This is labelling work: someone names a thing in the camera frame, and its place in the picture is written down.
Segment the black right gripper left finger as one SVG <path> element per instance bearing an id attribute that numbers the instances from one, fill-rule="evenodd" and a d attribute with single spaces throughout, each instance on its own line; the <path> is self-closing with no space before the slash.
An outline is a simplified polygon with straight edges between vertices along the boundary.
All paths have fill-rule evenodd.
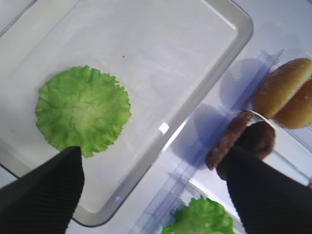
<path id="1" fill-rule="evenodd" d="M 84 186 L 81 149 L 71 146 L 0 190 L 2 234 L 63 234 Z"/>

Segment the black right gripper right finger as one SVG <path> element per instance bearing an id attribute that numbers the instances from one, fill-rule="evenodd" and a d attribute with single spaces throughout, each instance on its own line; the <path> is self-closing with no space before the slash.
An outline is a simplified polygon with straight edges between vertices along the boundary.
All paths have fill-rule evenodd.
<path id="1" fill-rule="evenodd" d="M 234 147 L 227 187 L 248 234 L 310 234 L 312 190 Z"/>

